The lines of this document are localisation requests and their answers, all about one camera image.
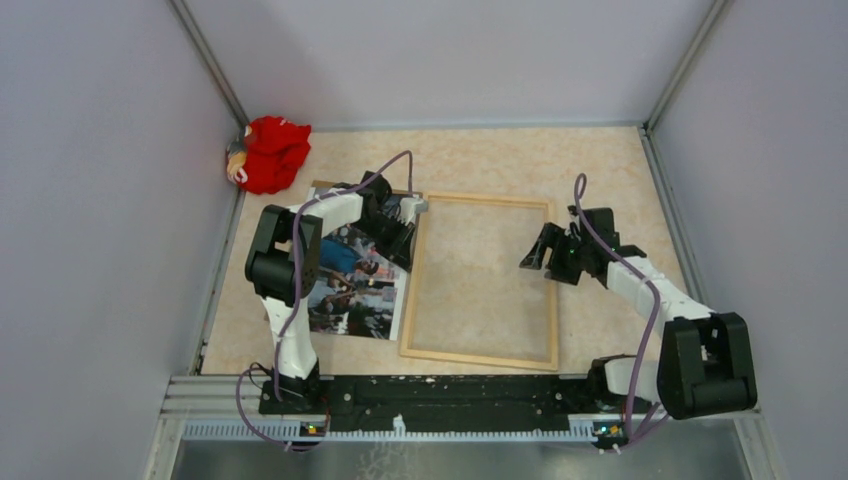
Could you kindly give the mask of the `printed photo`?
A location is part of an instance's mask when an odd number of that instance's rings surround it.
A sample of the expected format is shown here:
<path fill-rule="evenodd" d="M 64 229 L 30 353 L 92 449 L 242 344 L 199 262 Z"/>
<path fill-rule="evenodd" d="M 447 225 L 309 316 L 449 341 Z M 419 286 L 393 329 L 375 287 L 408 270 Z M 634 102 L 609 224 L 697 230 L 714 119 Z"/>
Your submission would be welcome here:
<path fill-rule="evenodd" d="M 321 271 L 309 295 L 316 333 L 396 341 L 409 273 L 377 252 L 375 241 L 345 224 L 324 237 Z"/>

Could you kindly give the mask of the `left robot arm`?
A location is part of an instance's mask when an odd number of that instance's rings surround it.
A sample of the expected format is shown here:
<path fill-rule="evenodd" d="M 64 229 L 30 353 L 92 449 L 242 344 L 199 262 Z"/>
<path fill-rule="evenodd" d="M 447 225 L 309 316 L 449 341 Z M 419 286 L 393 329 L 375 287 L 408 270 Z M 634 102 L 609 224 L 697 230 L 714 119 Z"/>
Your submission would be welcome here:
<path fill-rule="evenodd" d="M 308 297 L 318 279 L 323 240 L 340 227 L 353 226 L 391 264 L 412 269 L 416 220 L 428 204 L 420 195 L 403 196 L 391 214 L 385 205 L 392 196 L 389 182 L 368 172 L 359 184 L 336 184 L 299 205 L 268 205 L 259 216 L 245 277 L 261 299 L 274 340 L 269 395 L 297 413 L 314 410 L 321 397 Z"/>

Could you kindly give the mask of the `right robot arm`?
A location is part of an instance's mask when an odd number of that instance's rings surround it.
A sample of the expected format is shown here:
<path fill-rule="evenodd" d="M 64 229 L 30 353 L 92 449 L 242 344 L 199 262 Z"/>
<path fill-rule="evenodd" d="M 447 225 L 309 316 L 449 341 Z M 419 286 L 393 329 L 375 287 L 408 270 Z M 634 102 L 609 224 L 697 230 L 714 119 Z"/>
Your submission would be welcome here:
<path fill-rule="evenodd" d="M 568 227 L 543 225 L 520 267 L 570 285 L 590 276 L 626 300 L 661 339 L 656 360 L 641 352 L 594 360 L 586 385 L 589 404 L 612 412 L 633 396 L 660 404 L 676 420 L 754 408 L 758 392 L 744 319 L 694 300 L 642 249 L 621 243 L 611 209 L 569 212 Z"/>

